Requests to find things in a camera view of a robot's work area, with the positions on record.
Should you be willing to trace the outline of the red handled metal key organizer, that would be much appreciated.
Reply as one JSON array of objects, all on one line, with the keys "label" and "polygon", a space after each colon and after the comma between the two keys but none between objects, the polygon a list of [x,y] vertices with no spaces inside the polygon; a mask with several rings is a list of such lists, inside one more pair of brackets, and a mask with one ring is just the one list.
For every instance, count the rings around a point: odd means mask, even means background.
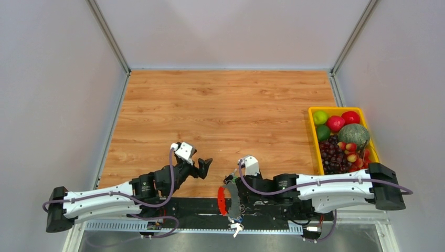
[{"label": "red handled metal key organizer", "polygon": [[217,203],[218,209],[222,216],[228,218],[228,220],[232,222],[232,218],[236,218],[244,215],[239,210],[239,192],[236,183],[229,182],[228,184],[224,184],[219,187],[217,194]]}]

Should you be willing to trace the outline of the key with black tag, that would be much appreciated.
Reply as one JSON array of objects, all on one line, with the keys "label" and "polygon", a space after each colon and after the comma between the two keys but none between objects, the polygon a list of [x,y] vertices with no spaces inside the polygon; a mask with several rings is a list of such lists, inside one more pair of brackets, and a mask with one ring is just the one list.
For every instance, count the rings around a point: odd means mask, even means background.
[{"label": "key with black tag", "polygon": [[241,223],[238,223],[238,222],[234,222],[234,223],[229,224],[229,227],[230,227],[230,229],[234,230],[233,238],[236,238],[237,235],[241,231],[243,231],[243,229],[244,229],[244,226]]}]

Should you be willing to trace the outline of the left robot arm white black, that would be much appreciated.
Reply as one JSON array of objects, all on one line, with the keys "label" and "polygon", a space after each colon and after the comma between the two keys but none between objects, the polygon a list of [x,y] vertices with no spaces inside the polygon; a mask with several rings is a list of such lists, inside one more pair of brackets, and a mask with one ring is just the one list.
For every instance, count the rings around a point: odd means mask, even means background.
[{"label": "left robot arm white black", "polygon": [[109,215],[139,215],[155,217],[166,209],[174,193],[189,178],[205,179],[212,158],[194,161],[193,145],[177,142],[170,146],[169,164],[130,181],[90,191],[69,191],[55,187],[42,205],[47,214],[46,232],[58,233],[96,217]]}]

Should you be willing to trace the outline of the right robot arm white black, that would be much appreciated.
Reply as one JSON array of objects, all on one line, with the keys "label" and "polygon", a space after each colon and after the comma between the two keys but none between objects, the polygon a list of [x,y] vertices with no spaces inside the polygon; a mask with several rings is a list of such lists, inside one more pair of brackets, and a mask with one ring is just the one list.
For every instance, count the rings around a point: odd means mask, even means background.
[{"label": "right robot arm white black", "polygon": [[376,209],[406,208],[403,196],[412,191],[398,184],[395,171],[373,162],[368,168],[333,175],[280,174],[263,179],[256,162],[242,161],[245,175],[226,180],[218,190],[222,215],[237,217],[241,205],[296,207],[306,219],[339,208],[373,204]]}]

